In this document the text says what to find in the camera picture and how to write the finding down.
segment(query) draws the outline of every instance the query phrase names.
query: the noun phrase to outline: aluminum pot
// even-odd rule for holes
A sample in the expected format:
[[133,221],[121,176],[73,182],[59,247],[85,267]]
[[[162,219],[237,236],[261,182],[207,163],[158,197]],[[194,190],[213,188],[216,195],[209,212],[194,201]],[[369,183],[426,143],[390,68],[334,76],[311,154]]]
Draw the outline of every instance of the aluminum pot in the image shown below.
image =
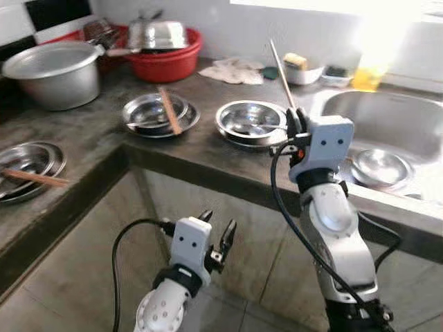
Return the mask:
[[104,50],[82,41],[61,41],[24,50],[3,65],[3,76],[19,85],[45,109],[72,109],[99,92],[96,59]]

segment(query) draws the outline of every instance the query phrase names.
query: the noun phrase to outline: stack of metal plates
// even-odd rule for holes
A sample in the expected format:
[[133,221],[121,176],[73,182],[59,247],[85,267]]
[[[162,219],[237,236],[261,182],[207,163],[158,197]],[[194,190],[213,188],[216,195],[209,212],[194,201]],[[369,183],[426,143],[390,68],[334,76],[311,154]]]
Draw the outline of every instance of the stack of metal plates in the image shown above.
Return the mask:
[[[57,176],[66,165],[62,150],[49,142],[27,142],[0,152],[1,168],[34,174]],[[0,204],[18,203],[47,190],[47,185],[2,176],[0,174]]]
[[[200,112],[187,100],[171,94],[170,100],[182,131],[193,127],[200,119]],[[148,138],[173,136],[160,93],[141,95],[128,102],[123,108],[126,128],[137,135]]]

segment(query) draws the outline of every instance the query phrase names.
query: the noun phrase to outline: concrete countertop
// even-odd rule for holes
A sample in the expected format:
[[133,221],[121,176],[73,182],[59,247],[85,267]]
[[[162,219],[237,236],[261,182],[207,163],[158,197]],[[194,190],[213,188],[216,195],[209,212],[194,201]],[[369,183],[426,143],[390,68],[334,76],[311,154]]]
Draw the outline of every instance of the concrete countertop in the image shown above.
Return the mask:
[[[204,68],[210,60],[201,59]],[[68,158],[66,188],[50,189],[19,205],[0,206],[0,293],[3,298],[26,271],[52,248],[129,169],[130,164],[276,208],[271,198],[266,151],[248,151],[225,141],[217,132],[217,109],[233,100],[264,100],[286,106],[279,81],[262,86],[230,85],[193,75],[167,84],[170,92],[189,100],[201,111],[197,125],[176,138],[152,140],[133,136],[120,123],[122,107],[156,86],[134,77],[128,64],[102,80],[95,101],[70,111],[48,112],[29,100],[20,103],[19,115],[0,125],[0,149],[21,142],[45,140],[59,145]],[[298,103],[309,109],[321,90],[318,85],[294,88]],[[288,163],[280,162],[278,182],[291,212],[299,213],[296,186],[287,179]],[[358,209],[402,233],[402,250],[443,261],[441,237],[443,209],[425,202],[350,186],[350,199]],[[389,243],[363,227],[371,241]]]

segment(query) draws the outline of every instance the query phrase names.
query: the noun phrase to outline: black cable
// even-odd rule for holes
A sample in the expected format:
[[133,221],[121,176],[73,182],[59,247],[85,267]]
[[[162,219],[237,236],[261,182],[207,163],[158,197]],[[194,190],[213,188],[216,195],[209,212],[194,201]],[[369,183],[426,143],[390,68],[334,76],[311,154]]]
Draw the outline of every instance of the black cable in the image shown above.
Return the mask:
[[400,235],[397,232],[394,232],[390,228],[387,228],[386,226],[380,225],[379,223],[377,223],[377,222],[373,221],[372,219],[368,218],[367,216],[365,216],[361,212],[357,212],[357,213],[359,214],[359,217],[362,218],[364,221],[366,221],[370,225],[373,225],[374,227],[378,228],[380,231],[382,231],[382,232],[384,232],[386,234],[389,234],[391,237],[393,237],[395,239],[395,242],[390,247],[388,247],[388,249],[383,251],[380,254],[380,256],[377,257],[377,259],[375,259],[375,262],[374,262],[375,272],[378,272],[381,263],[383,263],[383,261],[390,254],[392,254],[394,251],[396,251],[396,249],[398,249],[400,247],[401,243],[403,242],[403,239],[400,237]]
[[312,257],[317,261],[317,263],[338,283],[341,287],[343,287],[357,302],[357,304],[366,310],[368,315],[371,317],[371,319],[381,328],[382,331],[394,331],[392,327],[390,327],[386,322],[383,320],[382,317],[379,317],[375,310],[371,307],[369,307],[362,299],[359,297],[359,295],[355,292],[355,290],[352,289],[351,286],[347,284],[345,280],[342,279],[332,268],[329,266],[329,264],[316,252],[314,247],[310,244],[310,242],[306,239],[304,234],[299,230],[298,226],[293,222],[292,217],[290,213],[288,212],[286,206],[284,205],[284,202],[282,200],[282,197],[280,195],[280,192],[277,188],[277,180],[276,180],[276,171],[277,171],[277,163],[278,159],[280,157],[280,154],[282,153],[282,150],[291,144],[291,141],[288,140],[284,143],[282,143],[278,148],[277,151],[274,154],[274,157],[272,158],[271,163],[271,187],[272,187],[272,194],[275,199],[275,201],[278,204],[278,207],[283,214],[284,219],[288,223],[289,227],[293,230],[293,232],[297,235],[299,240],[302,242],[302,244],[305,246],[305,248],[309,251],[309,253],[312,255]]
[[118,332],[118,326],[120,325],[120,281],[119,281],[118,267],[117,267],[118,244],[120,243],[120,240],[123,238],[123,236],[127,233],[128,230],[142,223],[148,223],[150,225],[157,225],[160,227],[164,226],[165,224],[170,224],[162,221],[157,221],[154,219],[139,219],[133,221],[125,228],[123,228],[120,233],[118,233],[118,236],[116,237],[114,244],[112,246],[112,277],[114,281],[114,326],[112,328],[113,332]]

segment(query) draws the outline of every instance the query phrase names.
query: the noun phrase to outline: black tile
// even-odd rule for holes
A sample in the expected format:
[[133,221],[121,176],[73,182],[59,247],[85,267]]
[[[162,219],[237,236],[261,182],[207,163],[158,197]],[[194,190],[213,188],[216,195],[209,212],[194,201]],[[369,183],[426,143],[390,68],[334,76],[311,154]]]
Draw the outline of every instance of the black tile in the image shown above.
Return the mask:
[[34,0],[26,8],[37,31],[91,14],[88,0]]
[[14,54],[20,53],[27,48],[36,46],[34,36],[27,36],[13,43],[0,46],[0,62],[6,61]]

